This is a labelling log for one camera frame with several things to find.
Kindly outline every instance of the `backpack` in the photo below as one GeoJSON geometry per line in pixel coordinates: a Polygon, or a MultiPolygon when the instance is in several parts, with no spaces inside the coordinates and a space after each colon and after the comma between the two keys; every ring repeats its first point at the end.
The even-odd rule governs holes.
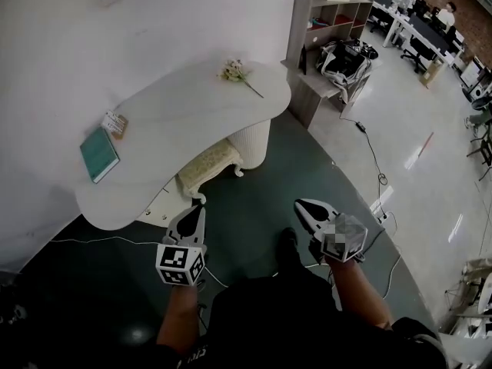
{"type": "Polygon", "coordinates": [[[321,75],[341,90],[341,99],[345,104],[349,102],[349,86],[360,83],[370,67],[371,60],[341,41],[329,42],[321,47],[321,55],[316,63],[316,69],[321,75]]]}

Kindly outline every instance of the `shelving unit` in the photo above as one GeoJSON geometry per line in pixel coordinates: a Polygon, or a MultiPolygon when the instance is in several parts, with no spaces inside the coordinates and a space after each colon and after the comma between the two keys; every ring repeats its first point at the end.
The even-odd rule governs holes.
{"type": "Polygon", "coordinates": [[[286,59],[288,65],[298,67],[303,45],[309,52],[335,39],[359,38],[371,13],[373,1],[294,0],[286,59]],[[320,18],[329,26],[314,25],[308,28],[312,18],[320,18]]]}
{"type": "Polygon", "coordinates": [[[289,110],[306,128],[309,127],[321,100],[330,102],[343,111],[351,107],[357,92],[364,86],[371,72],[381,63],[373,62],[364,78],[357,86],[348,89],[349,104],[338,101],[340,89],[316,71],[314,64],[320,54],[320,47],[334,40],[360,38],[374,0],[350,0],[349,2],[329,2],[327,0],[294,0],[291,33],[289,35],[287,57],[283,60],[288,68],[288,82],[292,90],[289,110]],[[320,18],[328,26],[314,25],[308,28],[312,18],[320,18]],[[301,51],[307,51],[306,75],[299,69],[301,51]]]}

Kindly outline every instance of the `person sitting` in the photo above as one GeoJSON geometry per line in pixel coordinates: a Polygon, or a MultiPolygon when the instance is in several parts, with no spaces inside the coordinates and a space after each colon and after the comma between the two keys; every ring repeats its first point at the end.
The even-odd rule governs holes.
{"type": "Polygon", "coordinates": [[[456,5],[453,2],[448,2],[446,8],[442,8],[437,14],[437,19],[446,25],[445,32],[448,32],[455,23],[454,12],[456,12],[456,5]]]}

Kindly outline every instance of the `brick wall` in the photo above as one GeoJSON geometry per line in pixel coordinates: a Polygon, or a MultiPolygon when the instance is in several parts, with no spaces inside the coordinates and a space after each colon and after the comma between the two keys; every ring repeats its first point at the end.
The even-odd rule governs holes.
{"type": "Polygon", "coordinates": [[[492,15],[477,0],[425,0],[431,8],[443,8],[452,1],[457,6],[454,13],[456,29],[467,44],[465,60],[474,55],[492,67],[492,15]]]}

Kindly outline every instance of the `dark green carpet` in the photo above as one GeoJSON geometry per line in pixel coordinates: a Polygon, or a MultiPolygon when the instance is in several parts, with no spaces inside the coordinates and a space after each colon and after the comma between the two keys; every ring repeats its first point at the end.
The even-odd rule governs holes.
{"type": "MultiPolygon", "coordinates": [[[[293,210],[296,198],[327,201],[354,214],[369,228],[368,244],[381,230],[367,205],[318,143],[285,112],[271,124],[264,164],[235,177],[233,168],[202,187],[207,196],[207,266],[224,283],[271,275],[276,271],[276,235],[287,226],[299,234],[301,259],[312,264],[308,235],[293,210]]],[[[119,231],[92,227],[82,216],[56,239],[87,241],[121,236],[160,241],[165,229],[135,222],[119,231]]],[[[63,343],[151,343],[160,327],[170,286],[162,284],[155,246],[112,240],[91,244],[49,243],[25,267],[19,284],[28,296],[33,335],[46,349],[63,343]]],[[[367,253],[366,275],[384,293],[397,251],[386,233],[367,253]]],[[[327,268],[314,272],[327,277],[327,268]]],[[[205,272],[200,301],[208,306],[221,290],[205,272]]],[[[408,316],[428,327],[433,322],[404,262],[397,266],[387,301],[395,318],[408,316]]]]}

